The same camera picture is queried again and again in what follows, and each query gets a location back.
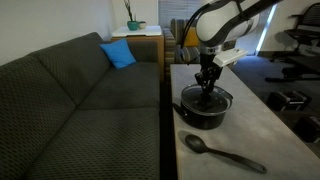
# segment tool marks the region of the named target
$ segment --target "blue pillow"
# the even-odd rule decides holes
[[[117,68],[123,68],[136,62],[130,52],[126,39],[121,39],[110,44],[100,44],[112,64]]]

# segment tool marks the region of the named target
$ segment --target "spoon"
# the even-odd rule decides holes
[[[205,153],[205,152],[210,152],[213,154],[218,154],[220,156],[230,158],[233,161],[236,161],[238,163],[244,164],[244,165],[260,172],[260,173],[263,173],[263,174],[267,173],[267,168],[257,162],[254,162],[250,159],[244,158],[244,157],[236,155],[236,154],[229,154],[227,152],[223,152],[223,151],[219,151],[219,150],[215,150],[215,149],[211,149],[211,148],[207,147],[206,144],[204,143],[204,141],[198,136],[187,135],[185,138],[185,141],[186,141],[186,144],[188,145],[188,147],[196,153],[201,154],[201,153]]]

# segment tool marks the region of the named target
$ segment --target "gray couch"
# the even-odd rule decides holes
[[[115,69],[91,33],[0,66],[0,179],[159,179],[156,42]]]

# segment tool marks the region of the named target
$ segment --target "pot handle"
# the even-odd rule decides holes
[[[188,116],[188,113],[183,110],[178,104],[176,103],[172,103],[172,107],[174,108],[174,110],[176,110],[176,112],[182,116],[182,117],[187,117]]]
[[[230,106],[228,107],[228,109],[230,109],[230,107],[232,106],[233,96],[225,90],[219,90],[219,94],[230,100]]]

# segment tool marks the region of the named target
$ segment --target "gray table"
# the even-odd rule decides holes
[[[174,103],[180,104],[183,88],[196,83],[199,70],[199,65],[171,65]],[[173,110],[179,179],[320,179],[320,159],[229,68],[215,85],[234,97],[219,127],[193,128]],[[200,136],[209,147],[259,162],[268,173],[256,173],[218,155],[196,154],[183,142],[187,134]]]

